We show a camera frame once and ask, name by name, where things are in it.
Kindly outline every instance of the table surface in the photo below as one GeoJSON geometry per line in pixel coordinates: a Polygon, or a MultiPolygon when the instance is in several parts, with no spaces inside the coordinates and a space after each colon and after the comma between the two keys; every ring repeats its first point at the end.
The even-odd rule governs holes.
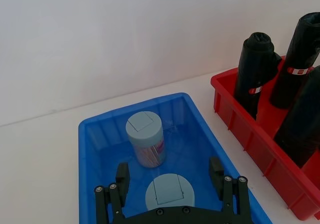
{"type": "Polygon", "coordinates": [[[146,89],[0,127],[0,223],[76,224],[78,211],[78,125],[89,117],[167,94],[188,93],[210,129],[275,224],[298,220],[213,112],[215,73],[146,89]]]}

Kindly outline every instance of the screw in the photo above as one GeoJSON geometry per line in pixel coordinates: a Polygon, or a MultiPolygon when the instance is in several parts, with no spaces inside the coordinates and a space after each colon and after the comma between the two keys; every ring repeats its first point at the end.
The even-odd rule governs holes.
{"type": "Polygon", "coordinates": [[[182,211],[183,211],[183,213],[185,213],[185,214],[188,214],[188,213],[190,213],[190,209],[188,208],[188,207],[184,207],[184,208],[182,208],[182,211]]]}
{"type": "Polygon", "coordinates": [[[102,187],[101,187],[101,186],[98,186],[98,187],[95,189],[95,191],[96,191],[97,193],[101,192],[101,191],[102,191],[102,187]]]}
{"type": "Polygon", "coordinates": [[[156,210],[156,214],[157,214],[158,216],[161,216],[161,215],[164,214],[164,210],[161,209],[161,208],[159,208],[159,209],[156,210]]]}
{"type": "Polygon", "coordinates": [[[247,180],[244,177],[240,177],[239,181],[242,182],[242,183],[245,183],[247,180]]]}
{"type": "Polygon", "coordinates": [[[230,176],[226,176],[224,179],[225,179],[227,182],[230,182],[230,181],[232,180],[230,176]]]}

